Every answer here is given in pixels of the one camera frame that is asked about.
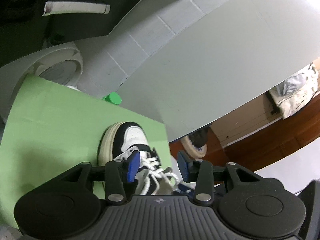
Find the metal screw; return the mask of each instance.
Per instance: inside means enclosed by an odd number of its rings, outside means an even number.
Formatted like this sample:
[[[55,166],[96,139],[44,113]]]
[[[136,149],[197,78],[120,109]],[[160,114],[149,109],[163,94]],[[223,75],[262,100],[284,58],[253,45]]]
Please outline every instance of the metal screw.
[[[211,196],[206,193],[200,193],[196,195],[196,199],[203,202],[208,202],[211,199]]]
[[[120,202],[123,200],[123,196],[121,194],[111,194],[108,196],[108,200],[112,202]]]

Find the sneaker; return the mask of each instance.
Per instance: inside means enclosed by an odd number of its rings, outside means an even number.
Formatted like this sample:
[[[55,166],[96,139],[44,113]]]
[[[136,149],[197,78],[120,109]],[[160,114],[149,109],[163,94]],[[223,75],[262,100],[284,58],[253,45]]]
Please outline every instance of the sneaker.
[[[192,158],[201,159],[206,155],[208,129],[209,127],[201,128],[180,139],[182,146]]]
[[[171,194],[175,185],[179,183],[179,178],[171,170],[164,171],[160,168],[159,156],[155,149],[150,149],[143,129],[135,122],[115,123],[106,130],[100,143],[98,165],[104,166],[106,162],[116,159],[126,160],[132,152],[128,149],[134,146],[140,151],[140,167],[136,175],[138,185],[135,194]],[[171,178],[175,180],[174,185],[170,181]]]

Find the green cap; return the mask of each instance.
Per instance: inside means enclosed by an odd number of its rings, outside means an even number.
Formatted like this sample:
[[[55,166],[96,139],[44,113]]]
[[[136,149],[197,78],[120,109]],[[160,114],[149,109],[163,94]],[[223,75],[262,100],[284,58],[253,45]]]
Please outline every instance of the green cap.
[[[115,105],[121,104],[121,97],[116,92],[110,93],[109,95],[105,96],[102,100],[108,101]]]

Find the ribbed grip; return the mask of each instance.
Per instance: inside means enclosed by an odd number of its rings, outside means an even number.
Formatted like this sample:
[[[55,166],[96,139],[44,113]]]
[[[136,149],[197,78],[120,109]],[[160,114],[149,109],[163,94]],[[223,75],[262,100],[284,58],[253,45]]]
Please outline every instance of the ribbed grip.
[[[21,240],[32,240],[23,236]],[[213,209],[191,203],[187,196],[134,196],[107,208],[86,232],[68,240],[245,240],[227,228]]]

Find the green board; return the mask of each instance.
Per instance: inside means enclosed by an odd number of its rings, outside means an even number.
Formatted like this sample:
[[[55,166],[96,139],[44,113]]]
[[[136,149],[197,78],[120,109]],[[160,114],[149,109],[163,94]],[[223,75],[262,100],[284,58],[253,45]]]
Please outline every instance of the green board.
[[[150,146],[156,148],[162,167],[171,166],[164,124],[27,76],[10,111],[0,146],[0,224],[16,226],[14,205],[33,188],[80,162],[96,165],[105,129],[126,121],[140,124]],[[95,184],[94,193],[104,197],[101,183]]]

